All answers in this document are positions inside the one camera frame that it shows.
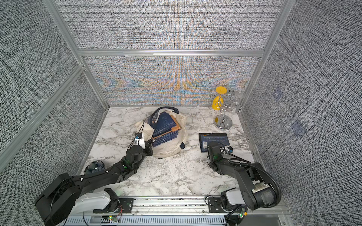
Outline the cream canvas tote bag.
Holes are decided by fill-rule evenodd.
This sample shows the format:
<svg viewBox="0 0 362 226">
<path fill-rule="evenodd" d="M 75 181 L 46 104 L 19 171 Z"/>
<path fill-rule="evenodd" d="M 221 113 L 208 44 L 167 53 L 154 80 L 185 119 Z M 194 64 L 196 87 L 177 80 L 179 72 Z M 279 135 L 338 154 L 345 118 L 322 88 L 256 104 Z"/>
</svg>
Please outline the cream canvas tote bag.
<svg viewBox="0 0 362 226">
<path fill-rule="evenodd" d="M 138 132 L 132 145 L 141 146 L 148 155 L 156 158 L 176 155 L 186 147 L 189 137 L 186 119 L 175 107 L 160 107 L 145 120 L 135 123 Z"/>
</svg>

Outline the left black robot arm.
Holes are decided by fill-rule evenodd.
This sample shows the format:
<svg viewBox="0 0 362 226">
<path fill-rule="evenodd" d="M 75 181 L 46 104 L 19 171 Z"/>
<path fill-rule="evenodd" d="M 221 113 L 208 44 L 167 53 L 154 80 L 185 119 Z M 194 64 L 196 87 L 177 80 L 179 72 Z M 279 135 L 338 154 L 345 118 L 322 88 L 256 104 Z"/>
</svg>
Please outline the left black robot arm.
<svg viewBox="0 0 362 226">
<path fill-rule="evenodd" d="M 153 155 L 152 145 L 134 145 L 119 162 L 111 167 L 87 175 L 60 174 L 36 198 L 35 206 L 46 226 L 65 220 L 82 195 L 103 186 L 117 184 L 136 174 L 147 156 Z"/>
</svg>

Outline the black book gold lettering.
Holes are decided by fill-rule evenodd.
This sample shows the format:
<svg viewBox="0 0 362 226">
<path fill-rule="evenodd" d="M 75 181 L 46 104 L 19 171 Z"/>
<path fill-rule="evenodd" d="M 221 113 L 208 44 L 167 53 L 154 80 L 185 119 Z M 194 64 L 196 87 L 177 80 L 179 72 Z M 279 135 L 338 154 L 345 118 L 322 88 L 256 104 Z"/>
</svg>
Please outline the black book gold lettering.
<svg viewBox="0 0 362 226">
<path fill-rule="evenodd" d="M 217 142 L 224 146 L 230 146 L 226 133 L 199 133 L 199 145 L 202 153 L 208 151 L 207 145 L 210 142 Z"/>
</svg>

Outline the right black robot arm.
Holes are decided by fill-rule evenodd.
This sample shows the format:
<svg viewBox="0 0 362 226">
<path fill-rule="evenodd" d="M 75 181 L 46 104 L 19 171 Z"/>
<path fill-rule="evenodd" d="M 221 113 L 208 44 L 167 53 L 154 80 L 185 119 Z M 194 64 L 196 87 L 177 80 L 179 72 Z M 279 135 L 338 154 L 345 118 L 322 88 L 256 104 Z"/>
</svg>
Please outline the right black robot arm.
<svg viewBox="0 0 362 226">
<path fill-rule="evenodd" d="M 207 144 L 209 167 L 219 175 L 226 175 L 237 180 L 238 188 L 222 192 L 221 206 L 226 211 L 237 207 L 250 210 L 272 208 L 281 201 L 281 188 L 276 180 L 260 163 L 251 163 L 232 155 L 226 157 L 225 147 L 212 141 Z"/>
</svg>

